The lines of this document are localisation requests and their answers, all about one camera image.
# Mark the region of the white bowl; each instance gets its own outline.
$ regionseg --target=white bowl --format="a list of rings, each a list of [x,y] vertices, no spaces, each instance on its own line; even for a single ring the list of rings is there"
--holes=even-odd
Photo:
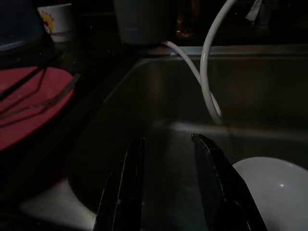
[[[269,231],[308,231],[308,171],[275,158],[233,165],[245,180]]]

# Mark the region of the kitchen sink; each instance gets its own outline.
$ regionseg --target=kitchen sink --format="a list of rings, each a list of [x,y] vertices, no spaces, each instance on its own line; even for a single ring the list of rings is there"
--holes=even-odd
[[[142,136],[143,230],[206,230],[192,133],[214,140],[232,164],[267,156],[308,169],[308,55],[266,48],[211,55],[209,84],[224,118],[219,126],[182,59],[140,59],[76,143],[70,184],[81,202],[97,209],[110,171],[129,141]],[[192,58],[198,67],[200,56]]]

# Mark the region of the white cup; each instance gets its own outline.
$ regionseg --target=white cup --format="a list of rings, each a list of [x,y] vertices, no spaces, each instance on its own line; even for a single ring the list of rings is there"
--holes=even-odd
[[[38,7],[38,12],[54,42],[65,42],[76,37],[71,3]]]

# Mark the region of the red plate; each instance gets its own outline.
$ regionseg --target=red plate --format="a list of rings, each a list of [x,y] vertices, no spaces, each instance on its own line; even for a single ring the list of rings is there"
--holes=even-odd
[[[36,67],[0,71],[0,92],[32,72]],[[58,95],[72,79],[64,70],[48,67],[32,77],[27,83],[0,102],[0,117],[33,104],[44,102]],[[5,119],[0,119],[0,151],[30,135],[53,118],[69,101],[70,90],[52,107],[23,110]]]

